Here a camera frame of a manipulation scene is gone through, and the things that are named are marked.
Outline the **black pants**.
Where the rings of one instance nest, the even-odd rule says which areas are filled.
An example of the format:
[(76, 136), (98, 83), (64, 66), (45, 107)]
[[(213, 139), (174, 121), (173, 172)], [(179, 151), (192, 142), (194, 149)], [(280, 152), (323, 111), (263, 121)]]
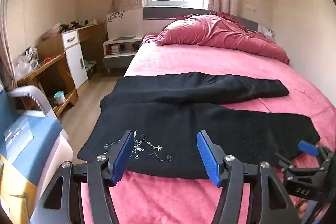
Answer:
[(126, 130), (135, 134), (127, 168), (151, 176), (206, 179), (197, 133), (240, 161), (258, 164), (299, 155), (298, 144), (320, 140), (311, 119), (289, 113), (233, 110), (232, 103), (288, 96), (279, 80), (199, 72), (119, 79), (100, 102), (101, 113), (78, 158), (91, 161)]

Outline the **pink bed sheet mattress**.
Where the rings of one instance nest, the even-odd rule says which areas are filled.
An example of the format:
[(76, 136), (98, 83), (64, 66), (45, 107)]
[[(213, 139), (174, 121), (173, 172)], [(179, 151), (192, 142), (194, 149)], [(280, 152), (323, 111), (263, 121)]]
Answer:
[(170, 44), (147, 36), (126, 76), (100, 102), (97, 123), (78, 153), (108, 151), (125, 131), (135, 144), (122, 181), (110, 190), (121, 223), (209, 223), (220, 189), (208, 179), (197, 133), (240, 161), (299, 166), (317, 161), (302, 140), (335, 149), (335, 107), (289, 66), (274, 43), (249, 38), (234, 49)]

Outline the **teal white jar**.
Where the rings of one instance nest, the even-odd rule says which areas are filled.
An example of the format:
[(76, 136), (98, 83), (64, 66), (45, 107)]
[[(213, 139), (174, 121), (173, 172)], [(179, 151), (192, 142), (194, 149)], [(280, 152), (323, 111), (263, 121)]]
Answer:
[(62, 105), (66, 101), (65, 93), (64, 91), (58, 91), (54, 95), (54, 100), (57, 105)]

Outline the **blue white chair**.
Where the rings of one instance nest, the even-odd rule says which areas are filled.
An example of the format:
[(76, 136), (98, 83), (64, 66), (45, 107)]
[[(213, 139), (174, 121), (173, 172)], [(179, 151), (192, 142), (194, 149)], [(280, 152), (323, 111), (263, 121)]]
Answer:
[(1, 89), (1, 223), (29, 223), (52, 176), (73, 156), (42, 91)]

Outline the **white grey bedside table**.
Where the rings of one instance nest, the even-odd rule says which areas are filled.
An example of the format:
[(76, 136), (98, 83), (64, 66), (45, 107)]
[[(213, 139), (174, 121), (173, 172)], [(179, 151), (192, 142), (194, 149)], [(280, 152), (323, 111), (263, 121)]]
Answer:
[(143, 41), (143, 36), (120, 36), (105, 41), (103, 46), (104, 68), (127, 68), (134, 59)]

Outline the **wooden desk with white cabinet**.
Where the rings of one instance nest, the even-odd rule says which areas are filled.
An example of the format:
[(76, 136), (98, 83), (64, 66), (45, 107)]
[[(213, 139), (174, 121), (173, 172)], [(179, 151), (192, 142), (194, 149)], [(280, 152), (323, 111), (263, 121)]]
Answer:
[[(39, 88), (52, 105), (57, 118), (68, 104), (76, 105), (77, 90), (89, 76), (102, 68), (104, 42), (102, 24), (63, 32), (37, 44), (39, 67), (17, 81), (18, 86)], [(64, 91), (66, 101), (57, 105), (54, 95)]]

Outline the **crumpled red duvet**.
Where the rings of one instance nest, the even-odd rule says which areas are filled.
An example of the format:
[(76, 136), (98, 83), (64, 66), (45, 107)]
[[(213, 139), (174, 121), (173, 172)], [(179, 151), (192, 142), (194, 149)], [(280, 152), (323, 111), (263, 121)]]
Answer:
[(158, 46), (190, 44), (239, 50), (289, 64), (285, 50), (263, 33), (249, 32), (236, 18), (228, 14), (180, 17), (158, 34), (155, 43)]

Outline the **grey headboard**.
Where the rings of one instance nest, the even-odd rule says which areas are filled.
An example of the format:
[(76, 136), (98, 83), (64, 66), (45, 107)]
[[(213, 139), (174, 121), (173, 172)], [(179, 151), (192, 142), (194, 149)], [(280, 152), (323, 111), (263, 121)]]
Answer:
[(216, 15), (239, 22), (248, 31), (258, 32), (259, 29), (259, 24), (257, 22), (220, 11), (175, 6), (150, 6), (143, 8), (144, 20), (175, 20), (185, 18), (189, 15)]

